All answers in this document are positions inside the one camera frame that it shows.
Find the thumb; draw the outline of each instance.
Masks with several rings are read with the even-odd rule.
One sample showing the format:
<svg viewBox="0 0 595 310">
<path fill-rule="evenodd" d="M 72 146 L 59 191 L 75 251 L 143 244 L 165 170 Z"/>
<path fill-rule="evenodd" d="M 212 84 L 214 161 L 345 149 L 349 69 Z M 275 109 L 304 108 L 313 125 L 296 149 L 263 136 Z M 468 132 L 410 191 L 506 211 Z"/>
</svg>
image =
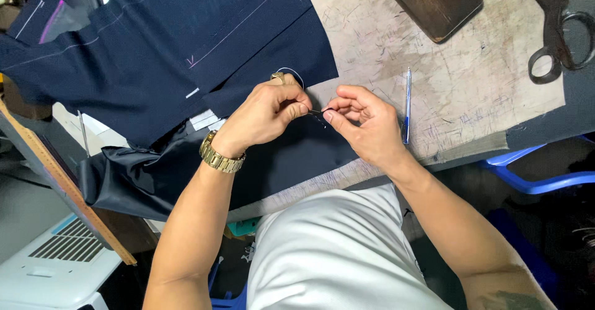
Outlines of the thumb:
<svg viewBox="0 0 595 310">
<path fill-rule="evenodd" d="M 323 117 L 329 122 L 332 127 L 337 130 L 346 139 L 349 139 L 355 134 L 358 129 L 355 125 L 351 124 L 345 116 L 339 114 L 335 110 L 329 109 L 323 113 Z"/>
<path fill-rule="evenodd" d="M 279 112 L 279 119 L 284 125 L 289 124 L 300 116 L 304 116 L 308 113 L 308 107 L 302 102 L 293 102 Z"/>
</svg>

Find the person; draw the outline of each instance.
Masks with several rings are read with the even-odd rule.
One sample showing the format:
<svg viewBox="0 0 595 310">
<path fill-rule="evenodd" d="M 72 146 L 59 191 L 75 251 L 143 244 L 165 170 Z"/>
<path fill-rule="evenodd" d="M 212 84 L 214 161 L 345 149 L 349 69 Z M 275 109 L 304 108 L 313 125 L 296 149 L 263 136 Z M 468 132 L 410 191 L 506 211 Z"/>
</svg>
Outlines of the person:
<svg viewBox="0 0 595 310">
<path fill-rule="evenodd" d="M 254 88 L 216 133 L 212 149 L 239 157 L 312 109 L 293 76 L 286 74 L 284 85 L 280 80 Z M 394 185 L 331 190 L 264 216 L 248 309 L 449 309 L 426 286 L 400 229 L 395 186 L 459 277 L 469 309 L 555 309 L 504 237 L 405 149 L 392 106 L 365 87 L 341 85 L 325 109 L 332 127 Z M 161 234 L 145 310 L 211 308 L 207 276 L 221 245 L 233 179 L 201 163 Z"/>
</svg>

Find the blue pen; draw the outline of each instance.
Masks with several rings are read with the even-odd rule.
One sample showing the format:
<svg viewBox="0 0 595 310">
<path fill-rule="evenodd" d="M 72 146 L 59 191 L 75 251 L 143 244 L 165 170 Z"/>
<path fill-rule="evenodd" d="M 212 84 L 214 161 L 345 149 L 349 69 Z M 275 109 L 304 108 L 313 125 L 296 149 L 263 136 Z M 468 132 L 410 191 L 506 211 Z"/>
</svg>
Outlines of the blue pen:
<svg viewBox="0 0 595 310">
<path fill-rule="evenodd" d="M 405 110 L 405 121 L 403 121 L 403 144 L 409 144 L 409 116 L 411 115 L 411 69 L 407 68 L 407 104 Z"/>
</svg>

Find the gold watch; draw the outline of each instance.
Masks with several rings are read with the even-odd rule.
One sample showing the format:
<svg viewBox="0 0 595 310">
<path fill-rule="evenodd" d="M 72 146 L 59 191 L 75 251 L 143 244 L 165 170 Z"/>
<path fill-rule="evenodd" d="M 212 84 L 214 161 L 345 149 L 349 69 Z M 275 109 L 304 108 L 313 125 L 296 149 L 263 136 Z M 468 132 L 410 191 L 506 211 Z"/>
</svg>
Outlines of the gold watch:
<svg viewBox="0 0 595 310">
<path fill-rule="evenodd" d="M 217 134 L 217 130 L 212 130 L 206 135 L 201 144 L 201 157 L 204 162 L 214 169 L 218 169 L 225 173 L 235 173 L 240 170 L 246 154 L 242 154 L 240 158 L 226 158 L 213 150 L 211 142 Z"/>
</svg>

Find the white shirt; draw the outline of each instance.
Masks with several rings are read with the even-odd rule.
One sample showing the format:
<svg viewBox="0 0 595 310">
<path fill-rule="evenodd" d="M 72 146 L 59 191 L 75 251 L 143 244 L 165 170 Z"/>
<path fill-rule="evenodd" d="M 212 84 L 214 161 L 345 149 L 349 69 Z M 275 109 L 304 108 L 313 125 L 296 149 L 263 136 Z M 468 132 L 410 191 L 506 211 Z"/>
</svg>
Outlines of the white shirt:
<svg viewBox="0 0 595 310">
<path fill-rule="evenodd" d="M 392 184 L 330 190 L 264 216 L 248 309 L 451 309 L 426 286 Z"/>
</svg>

